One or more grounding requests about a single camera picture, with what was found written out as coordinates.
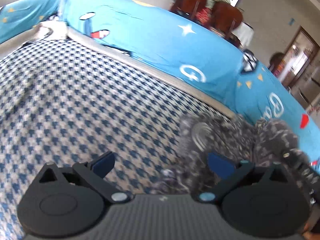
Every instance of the mattress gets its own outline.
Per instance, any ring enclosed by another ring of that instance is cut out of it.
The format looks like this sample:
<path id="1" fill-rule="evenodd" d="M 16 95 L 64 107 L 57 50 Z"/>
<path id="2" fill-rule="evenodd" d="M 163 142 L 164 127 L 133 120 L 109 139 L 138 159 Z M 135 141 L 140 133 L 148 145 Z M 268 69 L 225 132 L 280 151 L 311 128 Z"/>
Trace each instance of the mattress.
<path id="1" fill-rule="evenodd" d="M 161 81 L 164 76 L 146 74 L 124 63 L 129 57 L 109 57 L 97 46 L 42 39 L 0 60 L 0 238 L 23 237 L 16 206 L 46 162 L 71 166 L 111 150 L 116 164 L 106 179 L 147 194 L 175 162 L 179 117 L 223 116 Z"/>

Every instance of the white cloth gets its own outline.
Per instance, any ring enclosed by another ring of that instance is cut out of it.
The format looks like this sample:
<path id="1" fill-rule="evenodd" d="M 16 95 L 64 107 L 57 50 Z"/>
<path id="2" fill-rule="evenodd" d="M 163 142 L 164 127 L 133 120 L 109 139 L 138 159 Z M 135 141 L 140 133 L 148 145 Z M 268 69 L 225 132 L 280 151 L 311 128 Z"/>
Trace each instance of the white cloth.
<path id="1" fill-rule="evenodd" d="M 253 38 L 254 30 L 246 23 L 242 22 L 238 28 L 232 32 L 241 42 L 243 48 L 247 48 Z"/>
<path id="2" fill-rule="evenodd" d="M 44 21 L 37 24 L 34 28 L 27 30 L 17 36 L 0 44 L 0 59 L 19 48 L 26 41 L 42 39 L 50 28 L 53 33 L 47 40 L 63 40 L 67 36 L 67 25 L 61 21 Z"/>

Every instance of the chair backrest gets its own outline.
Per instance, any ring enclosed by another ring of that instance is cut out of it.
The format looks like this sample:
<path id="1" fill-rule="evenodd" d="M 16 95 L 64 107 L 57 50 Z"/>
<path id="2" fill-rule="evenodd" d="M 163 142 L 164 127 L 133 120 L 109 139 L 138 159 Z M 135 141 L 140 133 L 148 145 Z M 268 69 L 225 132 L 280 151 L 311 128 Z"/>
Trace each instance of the chair backrest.
<path id="1" fill-rule="evenodd" d="M 208 25 L 227 34 L 239 27 L 242 21 L 243 15 L 237 8 L 225 2 L 216 2 Z"/>
<path id="2" fill-rule="evenodd" d="M 190 15 L 190 20 L 193 20 L 196 13 L 201 11 L 207 3 L 207 0 L 182 0 L 180 10 Z"/>

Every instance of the grey textured panel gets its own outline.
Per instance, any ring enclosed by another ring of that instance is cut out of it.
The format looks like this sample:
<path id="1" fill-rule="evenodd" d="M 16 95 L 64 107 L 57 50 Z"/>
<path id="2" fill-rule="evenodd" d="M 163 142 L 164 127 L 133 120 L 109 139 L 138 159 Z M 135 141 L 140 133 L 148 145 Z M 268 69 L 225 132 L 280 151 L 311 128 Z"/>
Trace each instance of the grey textured panel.
<path id="1" fill-rule="evenodd" d="M 36 240 L 27 236 L 25 240 Z M 211 204 L 189 195 L 137 195 L 126 204 L 113 205 L 94 228 L 70 240 L 254 240 L 226 223 Z M 294 235 L 282 240 L 302 240 Z"/>

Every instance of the blue bedsheet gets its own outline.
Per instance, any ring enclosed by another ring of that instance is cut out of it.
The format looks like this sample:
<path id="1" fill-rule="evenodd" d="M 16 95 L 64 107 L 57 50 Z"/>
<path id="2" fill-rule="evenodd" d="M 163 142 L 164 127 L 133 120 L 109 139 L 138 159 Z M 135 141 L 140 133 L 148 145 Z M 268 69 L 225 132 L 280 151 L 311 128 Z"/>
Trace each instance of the blue bedsheet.
<path id="1" fill-rule="evenodd" d="M 161 8 L 133 0 L 63 0 L 61 20 L 97 42 L 178 77 L 255 123 L 285 120 L 311 159 L 320 153 L 320 130 L 261 64 L 247 73 L 243 53 L 209 30 Z"/>
<path id="2" fill-rule="evenodd" d="M 0 44 L 57 13 L 60 0 L 19 0 L 0 11 Z"/>

